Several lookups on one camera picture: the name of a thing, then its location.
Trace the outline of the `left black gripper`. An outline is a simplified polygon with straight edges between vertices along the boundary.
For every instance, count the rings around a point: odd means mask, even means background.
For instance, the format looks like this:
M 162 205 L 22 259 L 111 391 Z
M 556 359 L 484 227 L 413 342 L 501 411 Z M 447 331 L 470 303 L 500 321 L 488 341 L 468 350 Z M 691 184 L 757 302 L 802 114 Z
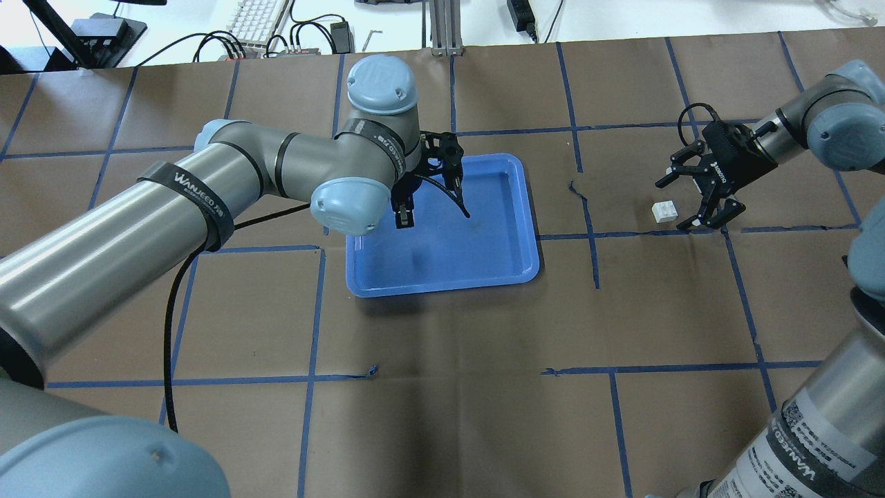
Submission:
M 456 204 L 456 207 L 458 207 L 462 214 L 464 214 L 465 218 L 471 218 L 471 214 L 467 210 L 461 190 L 449 189 L 445 184 L 438 182 L 436 179 L 425 176 L 424 174 L 417 174 L 412 170 L 405 172 L 401 179 L 398 179 L 390 190 L 390 205 L 394 212 L 396 229 L 411 229 L 415 226 L 413 212 L 415 209 L 414 193 L 420 189 L 422 182 L 429 183 L 439 189 L 442 193 L 445 193 L 445 195 Z

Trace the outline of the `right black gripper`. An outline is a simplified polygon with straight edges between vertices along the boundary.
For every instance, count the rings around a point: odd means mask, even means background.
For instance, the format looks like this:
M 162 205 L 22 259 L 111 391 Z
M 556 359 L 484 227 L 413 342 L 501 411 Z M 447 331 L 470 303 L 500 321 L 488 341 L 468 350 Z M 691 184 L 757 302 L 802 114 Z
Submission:
M 655 182 L 663 189 L 680 176 L 689 176 L 701 194 L 702 210 L 680 221 L 677 230 L 724 227 L 746 210 L 746 205 L 727 197 L 778 167 L 745 124 L 714 120 L 702 130 L 702 138 L 688 142 L 682 136 L 682 144 L 670 155 L 666 174 Z M 699 158 L 698 166 L 686 166 L 690 158 Z

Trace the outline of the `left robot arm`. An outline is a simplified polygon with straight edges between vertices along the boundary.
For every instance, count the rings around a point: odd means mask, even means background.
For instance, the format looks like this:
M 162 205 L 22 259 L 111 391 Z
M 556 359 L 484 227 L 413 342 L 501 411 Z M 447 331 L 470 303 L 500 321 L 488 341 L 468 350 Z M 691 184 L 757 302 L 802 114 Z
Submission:
M 246 120 L 208 122 L 192 154 L 158 161 L 135 184 L 2 259 L 3 497 L 228 497 L 208 451 L 180 435 L 171 390 L 172 291 L 165 310 L 167 426 L 110 415 L 45 391 L 48 366 L 130 297 L 234 235 L 262 196 L 300 202 L 348 236 L 391 210 L 414 225 L 422 182 L 459 208 L 463 148 L 418 126 L 410 66 L 371 55 L 346 79 L 351 112 L 332 138 Z

